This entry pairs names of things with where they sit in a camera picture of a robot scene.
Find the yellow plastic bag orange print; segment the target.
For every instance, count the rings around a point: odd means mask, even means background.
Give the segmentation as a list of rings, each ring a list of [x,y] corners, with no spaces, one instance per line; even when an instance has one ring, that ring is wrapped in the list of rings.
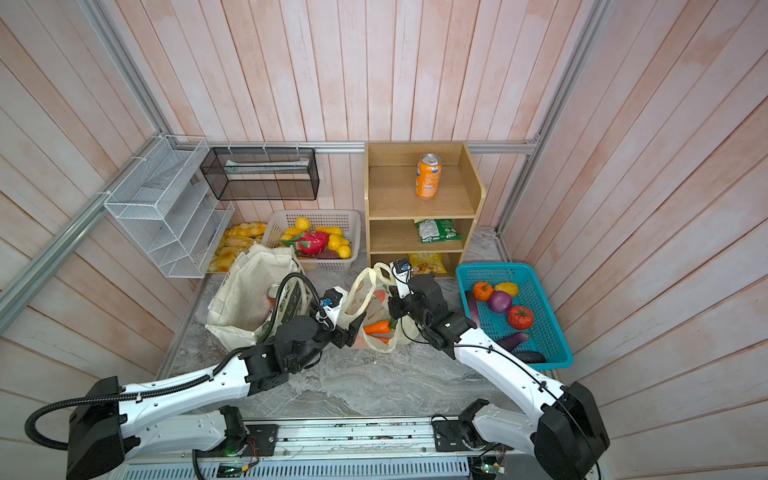
[[[376,263],[373,267],[364,268],[350,287],[337,324],[346,328],[359,315],[365,315],[356,341],[352,345],[353,349],[391,353],[397,347],[407,345],[418,338],[419,333],[410,318],[406,318],[404,325],[401,325],[398,320],[390,316],[389,287],[394,284],[395,279],[390,266]],[[382,320],[391,321],[391,333],[367,335],[364,332],[365,326]]]

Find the cream canvas tote bag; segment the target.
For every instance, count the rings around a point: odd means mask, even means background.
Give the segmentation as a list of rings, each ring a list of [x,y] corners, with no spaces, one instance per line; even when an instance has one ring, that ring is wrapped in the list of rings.
[[[290,273],[301,273],[288,248],[254,245],[235,260],[208,305],[206,330],[227,350],[255,345],[276,333],[290,318],[309,312],[312,296],[298,278],[291,278],[272,307],[266,297],[272,284]]]

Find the red soda can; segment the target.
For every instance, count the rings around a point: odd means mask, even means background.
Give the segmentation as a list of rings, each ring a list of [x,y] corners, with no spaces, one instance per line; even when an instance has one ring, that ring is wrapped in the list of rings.
[[[274,307],[277,303],[277,300],[279,299],[281,294],[280,285],[279,284],[272,284],[266,293],[267,300],[269,304]]]

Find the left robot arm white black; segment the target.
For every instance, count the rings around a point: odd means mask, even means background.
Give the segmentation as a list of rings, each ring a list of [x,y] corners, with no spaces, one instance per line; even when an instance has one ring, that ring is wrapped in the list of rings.
[[[69,479],[93,479],[147,451],[153,428],[209,404],[236,400],[286,383],[292,374],[317,364],[323,349],[352,346],[363,322],[327,328],[309,316],[281,324],[274,336],[231,351],[218,365],[156,384],[122,386],[117,378],[98,381],[84,397],[45,405],[24,423],[26,436],[67,454]]]

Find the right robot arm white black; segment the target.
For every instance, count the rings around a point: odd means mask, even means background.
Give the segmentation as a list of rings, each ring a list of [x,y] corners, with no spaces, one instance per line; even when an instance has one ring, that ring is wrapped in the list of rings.
[[[493,341],[462,313],[449,310],[432,275],[392,268],[389,300],[395,319],[410,318],[424,342],[490,381],[515,405],[510,411],[478,399],[455,422],[461,443],[478,449],[505,446],[534,457],[552,479],[600,475],[610,446],[592,393],[565,386],[532,369]]]

